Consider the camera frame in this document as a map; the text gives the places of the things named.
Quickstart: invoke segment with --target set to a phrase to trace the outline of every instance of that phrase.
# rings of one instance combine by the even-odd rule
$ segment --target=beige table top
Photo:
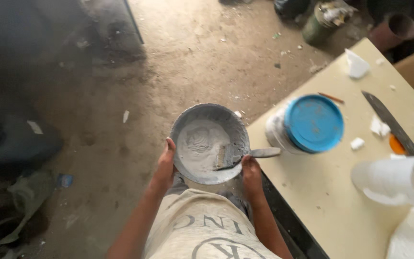
[[[340,110],[345,120],[345,132],[337,147],[315,155],[284,153],[259,162],[331,259],[382,259],[386,256],[390,236],[409,207],[375,203],[358,192],[351,182],[350,171],[357,162],[388,159],[392,153],[388,139],[376,138],[369,129],[374,111],[361,90],[378,97],[413,142],[414,90],[389,62],[375,63],[384,57],[369,40],[362,40],[351,50],[371,65],[365,77],[360,80],[349,78],[346,55],[343,54],[247,130],[252,149],[269,147],[265,122],[288,99],[323,92],[344,100]],[[396,91],[389,85],[396,86]],[[364,139],[365,146],[354,152],[350,142],[356,137]]]

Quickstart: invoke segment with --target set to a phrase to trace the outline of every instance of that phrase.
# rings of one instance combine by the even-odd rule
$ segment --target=blue lid
[[[311,94],[290,103],[284,126],[290,140],[303,151],[319,153],[335,147],[343,136],[343,116],[329,98]]]

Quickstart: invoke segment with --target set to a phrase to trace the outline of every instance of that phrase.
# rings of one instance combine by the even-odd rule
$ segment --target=knife blade
[[[391,133],[393,133],[397,139],[400,141],[400,144],[405,148],[409,156],[414,156],[414,143],[408,137],[407,133],[403,130],[400,124],[396,121],[394,116],[389,112],[386,106],[373,94],[362,91],[363,96],[370,103],[372,108],[375,110],[378,117],[386,123],[389,128],[391,128]]]

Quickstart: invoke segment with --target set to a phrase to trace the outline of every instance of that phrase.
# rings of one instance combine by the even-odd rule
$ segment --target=t-shirt
[[[164,197],[145,259],[278,259],[227,198],[196,189]]]

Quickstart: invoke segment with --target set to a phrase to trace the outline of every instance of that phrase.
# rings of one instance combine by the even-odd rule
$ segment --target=brown pipe
[[[385,52],[414,38],[414,21],[401,13],[386,15],[385,20],[371,30],[368,38],[379,51]]]

